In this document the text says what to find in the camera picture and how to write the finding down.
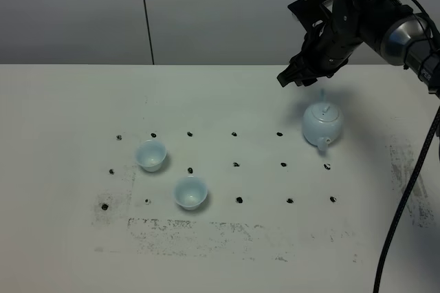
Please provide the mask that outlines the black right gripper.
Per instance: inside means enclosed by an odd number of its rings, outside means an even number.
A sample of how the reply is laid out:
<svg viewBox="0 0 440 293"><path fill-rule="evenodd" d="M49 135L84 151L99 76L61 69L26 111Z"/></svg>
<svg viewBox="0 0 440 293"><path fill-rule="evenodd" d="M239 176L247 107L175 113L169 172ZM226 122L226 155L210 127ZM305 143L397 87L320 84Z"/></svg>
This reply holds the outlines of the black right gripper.
<svg viewBox="0 0 440 293"><path fill-rule="evenodd" d="M361 38L340 29L331 17L312 31L306 32L300 54L289 60L289 65L277 76L281 87L290 83L308 87L318 77L331 76L348 63L348 58L361 44Z"/></svg>

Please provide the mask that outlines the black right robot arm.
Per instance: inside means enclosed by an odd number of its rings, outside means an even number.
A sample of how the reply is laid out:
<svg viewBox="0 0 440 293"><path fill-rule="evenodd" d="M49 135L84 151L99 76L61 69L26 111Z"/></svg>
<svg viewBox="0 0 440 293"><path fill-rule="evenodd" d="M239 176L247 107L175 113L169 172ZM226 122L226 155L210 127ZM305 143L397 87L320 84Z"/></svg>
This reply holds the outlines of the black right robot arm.
<svg viewBox="0 0 440 293"><path fill-rule="evenodd" d="M288 6L304 27L301 51L277 77L309 86L331 78L363 43L388 64L411 69L439 95L439 39L428 17L396 0L297 0Z"/></svg>

